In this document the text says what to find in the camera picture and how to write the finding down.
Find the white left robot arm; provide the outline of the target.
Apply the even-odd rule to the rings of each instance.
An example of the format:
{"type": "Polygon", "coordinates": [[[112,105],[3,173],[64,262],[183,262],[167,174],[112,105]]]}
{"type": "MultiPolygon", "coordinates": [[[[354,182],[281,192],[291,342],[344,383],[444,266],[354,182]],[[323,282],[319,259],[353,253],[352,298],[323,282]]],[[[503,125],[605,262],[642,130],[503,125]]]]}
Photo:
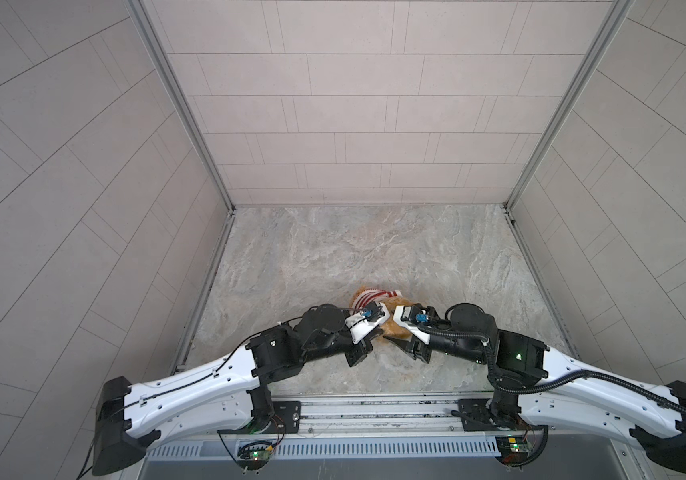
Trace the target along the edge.
{"type": "Polygon", "coordinates": [[[148,382],[131,383],[124,376],[105,382],[82,472],[96,477],[119,472],[150,449],[196,433],[267,428],[275,415],[269,384],[335,355],[357,365],[389,318],[382,302],[360,308],[314,306],[199,367],[148,382]]]}

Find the red white striped knit sweater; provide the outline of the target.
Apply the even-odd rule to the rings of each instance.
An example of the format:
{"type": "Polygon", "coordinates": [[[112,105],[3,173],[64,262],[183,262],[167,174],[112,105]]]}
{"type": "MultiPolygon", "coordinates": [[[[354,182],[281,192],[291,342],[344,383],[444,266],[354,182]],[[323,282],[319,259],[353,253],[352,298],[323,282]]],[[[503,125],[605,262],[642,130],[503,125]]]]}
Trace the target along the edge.
{"type": "Polygon", "coordinates": [[[370,303],[383,303],[393,312],[397,306],[408,306],[411,302],[399,290],[382,290],[361,288],[351,301],[352,309],[363,309],[370,303]]]}

